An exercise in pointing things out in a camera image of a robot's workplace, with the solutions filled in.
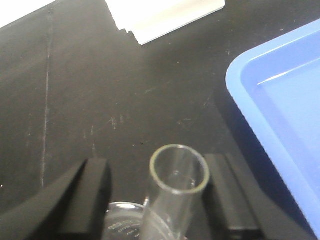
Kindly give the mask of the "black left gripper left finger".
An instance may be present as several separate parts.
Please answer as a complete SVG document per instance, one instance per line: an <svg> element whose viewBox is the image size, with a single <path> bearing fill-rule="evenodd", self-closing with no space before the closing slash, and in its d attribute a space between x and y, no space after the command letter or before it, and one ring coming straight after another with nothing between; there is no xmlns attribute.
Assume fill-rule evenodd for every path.
<svg viewBox="0 0 320 240"><path fill-rule="evenodd" d="M100 240L110 198L108 160L83 160L42 192L1 215L0 238Z"/></svg>

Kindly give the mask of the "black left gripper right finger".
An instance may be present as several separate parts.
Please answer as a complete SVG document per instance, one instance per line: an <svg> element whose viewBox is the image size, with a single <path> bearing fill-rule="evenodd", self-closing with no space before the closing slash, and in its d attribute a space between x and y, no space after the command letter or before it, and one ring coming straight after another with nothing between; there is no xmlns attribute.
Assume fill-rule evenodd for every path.
<svg viewBox="0 0 320 240"><path fill-rule="evenodd" d="M203 196L219 240L311 240L313 232L270 164L263 174L231 154L207 153L210 180Z"/></svg>

